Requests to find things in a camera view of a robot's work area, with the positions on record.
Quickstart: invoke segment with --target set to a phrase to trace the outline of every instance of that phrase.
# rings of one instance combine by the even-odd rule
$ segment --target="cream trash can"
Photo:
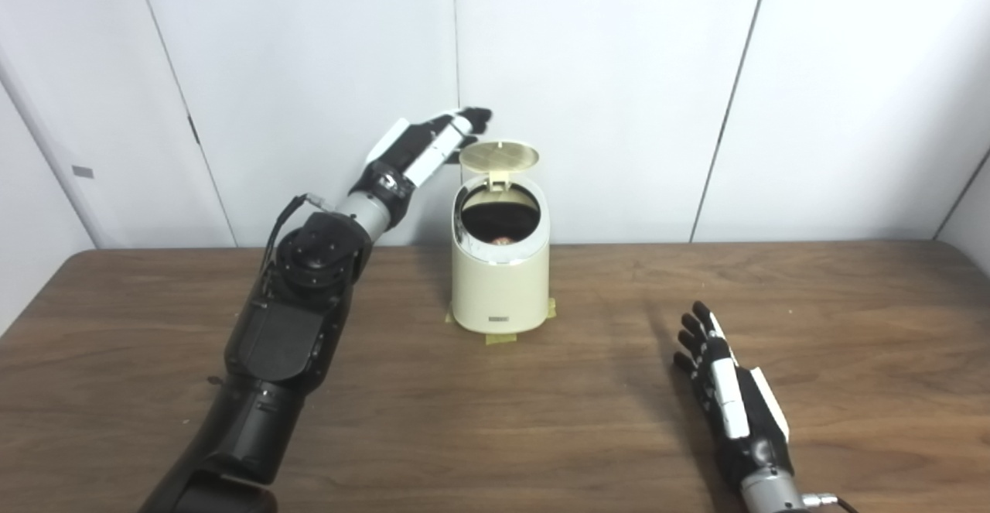
[[[478,333],[522,333],[549,312],[549,213],[520,173],[540,154],[520,142],[478,142],[460,164],[479,173],[453,201],[453,319]]]

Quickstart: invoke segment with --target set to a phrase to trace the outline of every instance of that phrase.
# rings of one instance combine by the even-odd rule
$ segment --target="silver metal joint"
[[[803,506],[794,478],[782,470],[760,468],[743,479],[739,490],[749,513],[779,513]]]
[[[814,507],[838,503],[838,496],[834,493],[805,493],[801,495],[801,501],[804,502],[807,509],[813,509]]]

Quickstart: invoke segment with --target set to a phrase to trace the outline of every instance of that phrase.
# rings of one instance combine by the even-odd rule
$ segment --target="black finger segment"
[[[684,326],[684,329],[688,330],[688,332],[692,334],[692,336],[694,336],[695,339],[697,340],[707,339],[705,330],[701,329],[701,324],[698,323],[698,320],[695,319],[695,316],[690,315],[690,313],[686,313],[685,315],[681,316],[681,325]]]
[[[674,352],[674,365],[687,373],[694,371],[694,361],[681,351]]]
[[[691,311],[694,312],[694,315],[701,320],[701,325],[705,327],[705,333],[711,332],[711,330],[715,329],[715,326],[712,323],[712,311],[709,310],[707,306],[700,301],[695,302],[691,307]]]
[[[701,354],[701,341],[692,336],[692,334],[685,332],[685,330],[679,330],[678,341],[680,344],[687,348],[693,357],[697,358]]]

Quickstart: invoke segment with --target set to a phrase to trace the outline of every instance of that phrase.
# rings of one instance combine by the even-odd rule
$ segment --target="panel seam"
[[[756,19],[760,16],[760,6],[763,0],[756,0],[753,8],[753,17],[749,20],[749,31],[746,31],[746,41],[742,45],[742,54],[739,55],[739,65],[736,66],[736,78],[732,79],[732,90],[729,91],[729,101],[725,104],[725,114],[722,115],[722,125],[719,128],[719,136],[715,140],[715,150],[712,152],[712,160],[708,164],[708,174],[705,176],[705,185],[701,190],[701,199],[698,200],[698,210],[694,216],[694,223],[691,225],[691,237],[688,242],[693,242],[698,230],[698,223],[701,220],[701,210],[705,206],[705,198],[708,196],[708,185],[712,181],[712,173],[715,171],[715,161],[718,160],[719,150],[722,148],[722,136],[725,135],[725,125],[729,123],[729,114],[732,112],[732,102],[736,100],[736,89],[739,87],[739,77],[743,75],[743,66],[746,65],[746,54],[749,53],[749,42],[753,40],[753,30],[756,29]]]

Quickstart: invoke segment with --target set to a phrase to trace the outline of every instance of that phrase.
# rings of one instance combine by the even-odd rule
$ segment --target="black robotic arm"
[[[326,377],[372,245],[402,220],[414,189],[456,160],[489,119],[485,108],[461,108],[420,125],[399,121],[336,210],[311,214],[276,246],[288,217],[318,200],[290,202],[230,334],[213,406],[139,513],[277,511],[262,486],[275,480],[305,398]]]

